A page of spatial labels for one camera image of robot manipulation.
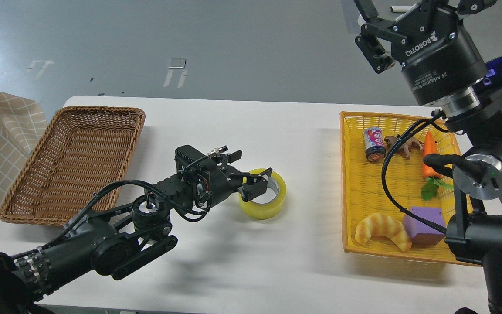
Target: red can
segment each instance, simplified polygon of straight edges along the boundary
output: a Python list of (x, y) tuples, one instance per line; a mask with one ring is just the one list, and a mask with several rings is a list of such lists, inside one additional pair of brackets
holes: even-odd
[(387, 150), (383, 143), (383, 131), (379, 127), (370, 127), (363, 131), (365, 141), (365, 157), (368, 161), (378, 161), (385, 158)]

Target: purple block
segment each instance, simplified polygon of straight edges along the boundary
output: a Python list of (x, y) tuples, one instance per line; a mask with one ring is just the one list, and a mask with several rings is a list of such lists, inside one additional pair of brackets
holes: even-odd
[[(441, 209), (438, 207), (413, 206), (410, 212), (445, 227)], [(404, 228), (412, 238), (412, 244), (436, 245), (444, 238), (444, 234), (410, 216), (404, 216)]]

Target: tape roll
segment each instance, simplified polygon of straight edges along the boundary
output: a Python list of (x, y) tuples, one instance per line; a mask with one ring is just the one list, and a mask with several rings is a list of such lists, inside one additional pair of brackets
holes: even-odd
[[(265, 169), (254, 169), (249, 171), (249, 173), (259, 174), (263, 171), (265, 171)], [(256, 203), (254, 201), (245, 202), (241, 199), (241, 195), (239, 195), (239, 207), (241, 207), (241, 210), (249, 217), (255, 219), (269, 219), (275, 217), (284, 206), (286, 194), (285, 182), (278, 173), (272, 172), (272, 176), (268, 179), (267, 189), (274, 191), (276, 196), (272, 201), (265, 204)]]

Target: toy croissant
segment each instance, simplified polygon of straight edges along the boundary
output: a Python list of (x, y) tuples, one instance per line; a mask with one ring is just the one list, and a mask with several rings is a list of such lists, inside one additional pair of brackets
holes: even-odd
[(374, 213), (357, 224), (355, 240), (361, 246), (372, 236), (385, 236), (391, 239), (402, 252), (410, 251), (412, 239), (406, 233), (404, 225), (384, 213)]

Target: white table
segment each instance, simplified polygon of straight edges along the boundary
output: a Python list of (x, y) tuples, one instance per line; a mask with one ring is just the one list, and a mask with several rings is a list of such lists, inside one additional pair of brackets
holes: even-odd
[[(124, 280), (90, 272), (41, 304), (200, 313), (488, 312), (479, 267), (344, 253), (341, 240), (340, 111), (429, 116), (423, 107), (72, 97), (66, 106), (138, 107), (145, 127), (128, 179), (160, 181), (175, 171), (174, 149), (243, 150), (242, 171), (272, 167), (288, 195), (275, 218), (256, 221), (237, 195), (201, 222), (173, 213), (179, 244)], [(461, 149), (469, 142), (459, 137)], [(142, 190), (123, 188), (118, 204)], [(498, 201), (488, 211), (500, 213)], [(35, 248), (54, 227), (0, 222), (0, 251)]]

